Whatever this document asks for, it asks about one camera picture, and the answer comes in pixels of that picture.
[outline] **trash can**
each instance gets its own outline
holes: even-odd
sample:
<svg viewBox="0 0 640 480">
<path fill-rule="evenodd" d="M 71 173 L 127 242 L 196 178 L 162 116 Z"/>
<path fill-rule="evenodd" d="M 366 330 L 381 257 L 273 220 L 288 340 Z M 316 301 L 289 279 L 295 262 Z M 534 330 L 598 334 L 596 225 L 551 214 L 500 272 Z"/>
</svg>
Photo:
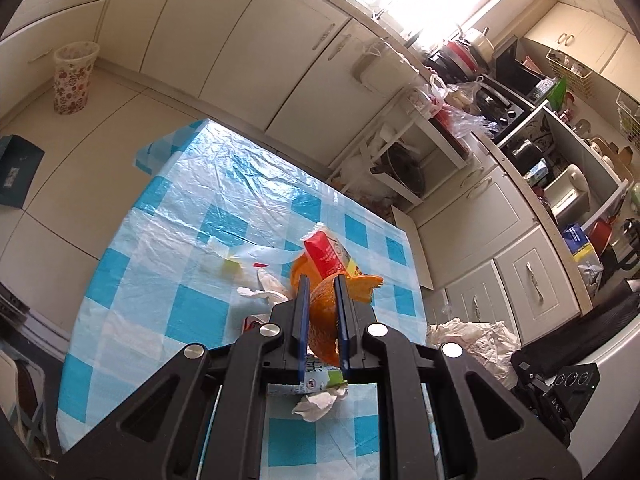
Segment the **trash can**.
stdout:
<svg viewBox="0 0 640 480">
<path fill-rule="evenodd" d="M 89 97 L 89 79 L 99 52 L 97 43 L 77 41 L 54 53 L 53 108 L 57 114 L 71 115 L 85 107 Z"/>
</svg>

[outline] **drawer handle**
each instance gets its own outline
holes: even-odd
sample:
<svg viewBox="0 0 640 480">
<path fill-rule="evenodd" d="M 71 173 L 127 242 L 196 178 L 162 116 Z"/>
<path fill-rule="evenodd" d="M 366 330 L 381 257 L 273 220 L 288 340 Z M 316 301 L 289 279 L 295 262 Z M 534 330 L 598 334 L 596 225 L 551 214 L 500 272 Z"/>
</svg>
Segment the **drawer handle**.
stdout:
<svg viewBox="0 0 640 480">
<path fill-rule="evenodd" d="M 476 173 L 480 172 L 482 173 L 484 171 L 484 166 L 480 166 L 479 168 L 475 168 L 471 173 L 469 173 L 463 180 L 462 182 L 460 182 L 460 187 L 465 187 L 466 183 L 469 181 L 469 179 L 475 175 Z"/>
<path fill-rule="evenodd" d="M 476 319 L 478 320 L 478 322 L 480 322 L 480 309 L 478 308 L 477 296 L 474 296 L 473 305 L 474 305 L 474 313 L 476 314 Z"/>
<path fill-rule="evenodd" d="M 344 46 L 347 44 L 347 41 L 351 39 L 351 34 L 347 34 L 344 39 L 338 44 L 332 54 L 328 57 L 327 61 L 331 61 L 337 54 L 344 49 Z"/>
<path fill-rule="evenodd" d="M 335 27 L 335 23 L 332 23 L 331 25 L 329 25 L 329 28 L 324 32 L 322 36 L 320 36 L 320 39 L 311 50 L 317 50 L 318 47 L 322 44 L 322 42 L 329 37 L 329 34 L 331 34 L 331 31 L 334 30 L 334 27 Z"/>
<path fill-rule="evenodd" d="M 531 280 L 531 283 L 536 288 L 536 292 L 538 293 L 538 302 L 543 303 L 545 301 L 545 297 L 542 295 L 542 292 L 540 292 L 540 288 L 538 286 L 538 279 L 536 278 L 536 275 L 533 273 L 533 269 L 531 268 L 531 264 L 529 262 L 527 262 L 527 273 L 529 274 L 529 279 Z"/>
<path fill-rule="evenodd" d="M 33 59 L 30 59 L 27 61 L 27 63 L 31 64 L 31 63 L 35 63 L 37 60 L 42 59 L 43 57 L 48 56 L 49 54 L 51 54 L 53 52 L 53 49 L 50 48 L 49 50 L 47 50 L 46 52 L 43 52 L 42 54 L 40 54 L 39 56 L 34 57 Z"/>
<path fill-rule="evenodd" d="M 494 178 L 492 176 L 490 176 L 489 178 L 486 178 L 484 180 L 481 180 L 480 182 L 478 182 L 475 186 L 473 186 L 469 192 L 466 194 L 467 199 L 469 198 L 476 198 L 478 196 L 480 196 L 482 193 L 484 193 L 487 189 L 489 189 L 489 187 L 491 186 L 491 183 L 494 181 Z M 486 186 L 484 186 L 484 188 L 482 189 L 482 191 L 480 191 L 477 194 L 474 194 L 473 196 L 472 193 L 474 191 L 477 191 L 478 189 L 480 189 L 480 187 L 482 186 L 482 184 L 486 184 Z"/>
</svg>

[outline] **table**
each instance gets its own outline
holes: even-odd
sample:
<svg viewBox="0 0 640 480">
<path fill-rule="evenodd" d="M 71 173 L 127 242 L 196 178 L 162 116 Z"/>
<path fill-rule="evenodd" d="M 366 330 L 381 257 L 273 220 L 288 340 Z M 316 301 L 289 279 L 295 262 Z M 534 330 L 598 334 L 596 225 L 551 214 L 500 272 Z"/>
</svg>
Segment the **table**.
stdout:
<svg viewBox="0 0 640 480">
<path fill-rule="evenodd" d="M 268 271 L 288 284 L 287 254 L 323 222 L 365 273 L 384 277 L 378 320 L 424 342 L 426 319 L 406 235 L 328 185 L 210 120 L 140 150 L 153 178 L 105 251 L 82 301 L 63 368 L 57 425 L 68 449 L 185 344 L 238 338 L 242 320 L 269 311 L 236 289 L 260 288 L 255 267 L 219 256 L 270 248 Z M 315 423 L 270 397 L 261 479 L 378 478 L 376 387 Z"/>
</svg>

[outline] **floor tile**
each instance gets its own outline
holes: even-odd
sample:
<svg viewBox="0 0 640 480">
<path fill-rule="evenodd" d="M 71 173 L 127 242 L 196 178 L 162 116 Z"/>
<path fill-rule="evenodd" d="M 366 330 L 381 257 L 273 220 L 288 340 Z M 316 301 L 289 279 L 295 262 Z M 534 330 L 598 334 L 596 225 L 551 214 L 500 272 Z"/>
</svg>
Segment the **floor tile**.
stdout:
<svg viewBox="0 0 640 480">
<path fill-rule="evenodd" d="M 149 182 L 132 165 L 136 151 L 191 122 L 193 117 L 138 95 L 73 150 L 27 212 L 100 258 Z"/>
<path fill-rule="evenodd" d="M 0 256 L 22 217 L 22 209 L 0 205 Z"/>
<path fill-rule="evenodd" d="M 20 135 L 44 150 L 44 157 L 31 183 L 26 208 L 54 170 L 101 122 L 113 114 L 136 92 L 115 83 L 103 72 L 92 76 L 89 101 L 79 112 L 60 116 L 53 111 L 53 90 L 25 108 L 0 135 Z"/>
<path fill-rule="evenodd" d="M 0 258 L 0 282 L 28 307 L 71 332 L 97 264 L 25 214 Z"/>
</svg>

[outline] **pan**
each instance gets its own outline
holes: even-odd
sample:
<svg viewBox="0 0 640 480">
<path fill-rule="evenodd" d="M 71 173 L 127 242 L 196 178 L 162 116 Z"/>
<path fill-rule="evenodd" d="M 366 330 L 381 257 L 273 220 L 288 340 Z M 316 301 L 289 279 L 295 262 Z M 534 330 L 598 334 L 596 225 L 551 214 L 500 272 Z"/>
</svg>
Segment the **pan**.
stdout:
<svg viewBox="0 0 640 480">
<path fill-rule="evenodd" d="M 424 194 L 424 175 L 409 151 L 398 144 L 392 144 L 380 157 L 380 164 L 370 169 L 373 174 L 386 173 L 396 179 L 416 196 Z"/>
</svg>

